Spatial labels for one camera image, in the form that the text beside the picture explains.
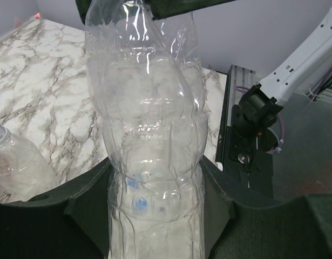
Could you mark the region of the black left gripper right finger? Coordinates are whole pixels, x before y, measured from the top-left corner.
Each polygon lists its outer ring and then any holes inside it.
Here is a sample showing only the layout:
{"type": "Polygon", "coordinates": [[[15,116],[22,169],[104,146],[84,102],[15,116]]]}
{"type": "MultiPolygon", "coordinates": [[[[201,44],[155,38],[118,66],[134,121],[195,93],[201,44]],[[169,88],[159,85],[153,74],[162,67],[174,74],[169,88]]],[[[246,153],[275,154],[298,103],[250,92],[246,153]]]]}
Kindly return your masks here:
{"type": "Polygon", "coordinates": [[[332,258],[332,195],[288,202],[264,197],[200,163],[206,258],[332,258]]]}

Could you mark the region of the white bottle cap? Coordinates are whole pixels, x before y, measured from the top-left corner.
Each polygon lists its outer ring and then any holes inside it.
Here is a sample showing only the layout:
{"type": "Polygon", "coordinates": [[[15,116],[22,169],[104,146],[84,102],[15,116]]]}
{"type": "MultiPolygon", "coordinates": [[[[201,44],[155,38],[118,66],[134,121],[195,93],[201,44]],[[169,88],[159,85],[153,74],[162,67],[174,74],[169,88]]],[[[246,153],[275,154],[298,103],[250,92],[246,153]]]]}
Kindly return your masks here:
{"type": "Polygon", "coordinates": [[[221,170],[221,171],[223,172],[223,165],[222,165],[222,163],[220,163],[220,162],[215,162],[214,164],[216,165],[216,167],[217,167],[219,170],[221,170]]]}

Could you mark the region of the clear plastic bottle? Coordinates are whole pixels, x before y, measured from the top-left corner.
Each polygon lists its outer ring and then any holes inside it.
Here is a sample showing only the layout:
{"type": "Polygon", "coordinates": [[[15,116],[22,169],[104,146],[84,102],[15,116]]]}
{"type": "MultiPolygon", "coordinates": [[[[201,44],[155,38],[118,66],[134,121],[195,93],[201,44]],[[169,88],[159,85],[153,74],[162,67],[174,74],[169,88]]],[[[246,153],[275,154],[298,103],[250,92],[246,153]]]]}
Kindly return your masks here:
{"type": "Polygon", "coordinates": [[[207,141],[191,13],[155,21],[150,1],[92,1],[90,97],[114,168],[110,258],[203,258],[207,141]]]}
{"type": "Polygon", "coordinates": [[[0,124],[0,203],[27,201],[59,184],[37,146],[0,124]]]}

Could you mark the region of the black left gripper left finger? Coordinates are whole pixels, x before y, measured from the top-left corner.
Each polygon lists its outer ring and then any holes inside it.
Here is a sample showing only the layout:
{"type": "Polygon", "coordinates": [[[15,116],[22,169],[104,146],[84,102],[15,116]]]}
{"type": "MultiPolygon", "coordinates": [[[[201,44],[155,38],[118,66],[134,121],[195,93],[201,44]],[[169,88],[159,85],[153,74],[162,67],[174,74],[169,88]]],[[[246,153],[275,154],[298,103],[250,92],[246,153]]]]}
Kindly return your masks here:
{"type": "Polygon", "coordinates": [[[0,258],[107,258],[109,159],[27,202],[0,204],[0,258]]]}

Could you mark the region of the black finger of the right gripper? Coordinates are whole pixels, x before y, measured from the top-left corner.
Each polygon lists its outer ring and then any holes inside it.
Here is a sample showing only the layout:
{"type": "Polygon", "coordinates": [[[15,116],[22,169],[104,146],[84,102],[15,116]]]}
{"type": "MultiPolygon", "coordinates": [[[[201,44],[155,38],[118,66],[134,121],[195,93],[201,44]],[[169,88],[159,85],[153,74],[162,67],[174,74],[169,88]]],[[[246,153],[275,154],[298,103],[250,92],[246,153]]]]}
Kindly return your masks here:
{"type": "MultiPolygon", "coordinates": [[[[234,0],[156,0],[146,1],[146,3],[151,7],[154,19],[159,20],[233,1],[234,0]]],[[[75,0],[75,3],[80,19],[82,23],[85,24],[85,18],[90,6],[97,3],[102,7],[110,9],[120,3],[120,1],[75,0]]]]}

